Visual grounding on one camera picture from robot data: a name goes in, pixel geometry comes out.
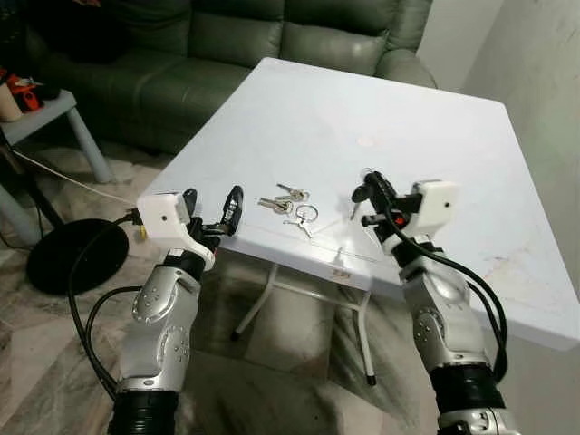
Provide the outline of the black round floor base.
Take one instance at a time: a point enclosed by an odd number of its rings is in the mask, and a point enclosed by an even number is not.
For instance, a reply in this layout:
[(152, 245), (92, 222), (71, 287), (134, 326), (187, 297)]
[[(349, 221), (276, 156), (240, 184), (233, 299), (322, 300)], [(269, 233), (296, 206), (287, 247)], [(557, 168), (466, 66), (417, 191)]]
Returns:
[(40, 241), (26, 260), (26, 277), (48, 295), (76, 295), (103, 285), (113, 277), (129, 253), (129, 240), (112, 221), (87, 218), (70, 221)]

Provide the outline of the green leather sofa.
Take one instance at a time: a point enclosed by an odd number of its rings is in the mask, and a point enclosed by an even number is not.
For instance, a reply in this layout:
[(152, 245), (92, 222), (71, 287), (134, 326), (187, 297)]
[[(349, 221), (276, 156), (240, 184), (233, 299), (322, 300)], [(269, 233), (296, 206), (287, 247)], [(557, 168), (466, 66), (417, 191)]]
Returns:
[(32, 75), (100, 140), (178, 153), (266, 58), (434, 87), (432, 0), (16, 0)]

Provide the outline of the small grey side table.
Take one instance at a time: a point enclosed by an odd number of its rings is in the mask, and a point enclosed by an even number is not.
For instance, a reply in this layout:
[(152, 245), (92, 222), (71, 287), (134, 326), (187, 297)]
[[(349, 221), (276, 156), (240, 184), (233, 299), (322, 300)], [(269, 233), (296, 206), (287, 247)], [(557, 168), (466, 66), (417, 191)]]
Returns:
[(76, 99), (71, 92), (62, 90), (57, 99), (50, 100), (39, 111), (25, 113), (21, 119), (0, 121), (0, 218), (12, 225), (17, 240), (28, 246), (41, 240), (40, 228), (36, 221), (33, 221), (33, 216), (21, 207), (12, 192), (5, 189), (3, 185), (3, 179), (16, 178), (17, 171), (21, 169), (20, 166), (12, 165), (11, 160), (3, 157), (3, 150), (5, 145), (15, 145), (17, 142), (26, 140), (49, 125), (51, 121), (63, 117), (69, 120), (76, 141), (79, 142), (84, 157), (90, 162), (96, 182), (109, 183), (113, 180), (111, 167), (105, 160), (98, 142), (84, 123), (82, 114), (76, 108)]

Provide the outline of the orange tool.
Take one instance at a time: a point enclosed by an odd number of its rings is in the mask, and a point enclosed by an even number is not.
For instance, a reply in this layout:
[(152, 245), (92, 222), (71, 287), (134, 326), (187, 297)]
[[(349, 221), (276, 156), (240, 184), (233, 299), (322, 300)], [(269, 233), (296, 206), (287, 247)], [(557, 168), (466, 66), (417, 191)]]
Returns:
[(32, 79), (18, 78), (18, 76), (9, 76), (7, 80), (8, 90), (14, 98), (17, 107), (24, 113), (39, 111), (43, 108), (43, 101), (36, 94), (37, 83)]

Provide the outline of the white metal table leg frame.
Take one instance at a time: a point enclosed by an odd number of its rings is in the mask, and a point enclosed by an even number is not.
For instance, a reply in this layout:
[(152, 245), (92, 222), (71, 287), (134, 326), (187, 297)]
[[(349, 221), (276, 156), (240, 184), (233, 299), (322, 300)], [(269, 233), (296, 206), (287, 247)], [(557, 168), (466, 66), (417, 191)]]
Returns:
[(372, 386), (372, 388), (376, 386), (378, 377), (376, 369), (374, 369), (370, 333), (368, 331), (372, 294), (369, 291), (340, 285), (340, 283), (327, 281), (327, 279), (323, 279), (322, 285), (319, 287), (296, 285), (295, 282), (286, 281), (285, 276), (294, 275), (314, 279), (310, 274), (298, 272), (298, 270), (294, 270), (290, 266), (269, 262), (268, 273), (266, 273), (260, 295), (258, 295), (256, 302), (248, 308), (240, 323), (229, 331), (229, 340), (235, 343), (245, 334), (254, 319), (264, 311), (264, 308), (268, 305), (269, 298), (273, 294), (291, 293), (300, 295), (303, 298), (310, 298), (311, 301), (316, 301), (321, 306), (331, 306), (340, 313), (348, 312), (352, 316), (353, 342), (356, 348), (359, 349), (362, 380), (364, 380), (366, 385)]

